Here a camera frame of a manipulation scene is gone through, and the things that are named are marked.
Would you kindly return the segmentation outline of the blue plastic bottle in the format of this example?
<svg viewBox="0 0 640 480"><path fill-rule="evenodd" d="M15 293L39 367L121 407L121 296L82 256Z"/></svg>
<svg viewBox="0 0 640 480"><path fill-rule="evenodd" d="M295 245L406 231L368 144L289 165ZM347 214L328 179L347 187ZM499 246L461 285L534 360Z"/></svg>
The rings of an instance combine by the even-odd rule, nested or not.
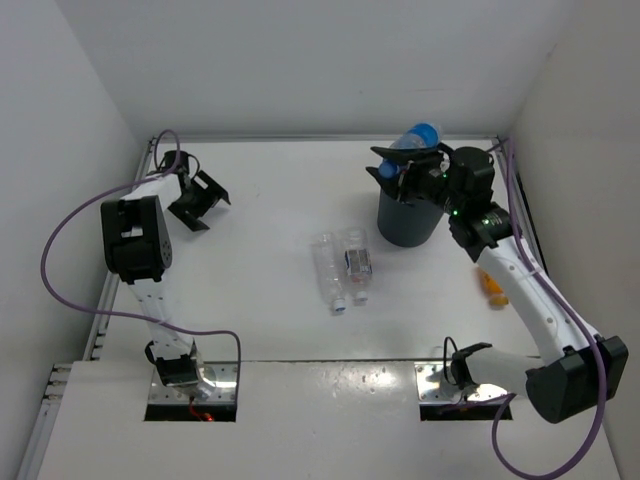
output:
<svg viewBox="0 0 640 480"><path fill-rule="evenodd" d="M435 148L440 143L441 137L441 129L438 125L418 123L396 139L390 148L394 150ZM378 173L383 179L392 179L402 169L398 161L384 158L378 167Z"/></svg>

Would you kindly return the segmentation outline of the clear labelled plastic bottle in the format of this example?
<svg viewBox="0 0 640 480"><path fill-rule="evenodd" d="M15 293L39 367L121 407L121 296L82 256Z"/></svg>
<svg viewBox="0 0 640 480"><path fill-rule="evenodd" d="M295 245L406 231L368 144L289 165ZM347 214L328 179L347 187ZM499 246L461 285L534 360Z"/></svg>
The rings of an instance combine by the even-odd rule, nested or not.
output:
<svg viewBox="0 0 640 480"><path fill-rule="evenodd" d="M346 229L341 241L348 288L354 302L364 305L369 298L368 289L373 275L366 231L362 228Z"/></svg>

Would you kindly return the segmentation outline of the clear unlabelled plastic bottle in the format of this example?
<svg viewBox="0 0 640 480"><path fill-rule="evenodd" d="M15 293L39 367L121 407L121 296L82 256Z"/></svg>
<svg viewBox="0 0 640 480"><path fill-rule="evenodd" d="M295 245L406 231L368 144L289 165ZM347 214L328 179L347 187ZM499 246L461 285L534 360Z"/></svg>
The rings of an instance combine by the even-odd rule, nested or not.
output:
<svg viewBox="0 0 640 480"><path fill-rule="evenodd" d="M318 235L311 250L320 294L331 314L341 315L346 310L346 293L337 262L334 235L331 232Z"/></svg>

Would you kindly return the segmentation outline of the orange plastic bottle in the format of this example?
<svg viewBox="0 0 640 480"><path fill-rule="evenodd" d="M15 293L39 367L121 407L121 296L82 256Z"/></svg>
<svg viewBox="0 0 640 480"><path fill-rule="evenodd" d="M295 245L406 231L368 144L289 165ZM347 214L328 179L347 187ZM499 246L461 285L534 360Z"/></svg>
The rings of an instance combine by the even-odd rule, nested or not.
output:
<svg viewBox="0 0 640 480"><path fill-rule="evenodd" d="M483 293L492 307L502 308L509 304L509 299L497 282L484 270L477 268L477 275Z"/></svg>

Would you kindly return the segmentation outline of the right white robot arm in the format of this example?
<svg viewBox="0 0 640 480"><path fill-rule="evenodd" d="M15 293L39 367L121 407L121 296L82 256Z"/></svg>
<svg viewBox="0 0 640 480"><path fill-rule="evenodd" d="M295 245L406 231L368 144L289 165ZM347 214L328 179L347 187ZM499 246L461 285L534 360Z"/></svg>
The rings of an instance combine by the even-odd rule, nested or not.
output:
<svg viewBox="0 0 640 480"><path fill-rule="evenodd" d="M534 263L517 238L508 211L493 199L491 155L476 147L372 147L386 161L369 168L394 200L427 201L449 217L449 230L470 259L495 280L538 349L535 358L508 354L480 342L452 355L459 389L493 384L527 398L547 422L589 409L602 418L616 394L629 353L617 336L605 338L579 315Z"/></svg>

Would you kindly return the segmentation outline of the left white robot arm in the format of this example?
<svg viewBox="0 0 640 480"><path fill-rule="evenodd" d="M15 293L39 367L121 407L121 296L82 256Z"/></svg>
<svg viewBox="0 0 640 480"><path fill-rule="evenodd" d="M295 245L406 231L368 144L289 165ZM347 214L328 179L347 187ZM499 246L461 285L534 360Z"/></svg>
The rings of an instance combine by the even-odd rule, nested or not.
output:
<svg viewBox="0 0 640 480"><path fill-rule="evenodd" d="M149 183L103 202L100 215L106 265L151 319L147 360L163 386L205 401L215 391L215 373L201 359L195 336L174 314L167 282L173 248L165 214L173 214L192 232L203 232L208 226L201 217L219 201L229 201L228 192L208 174L191 172L195 159L184 151L166 152Z"/></svg>

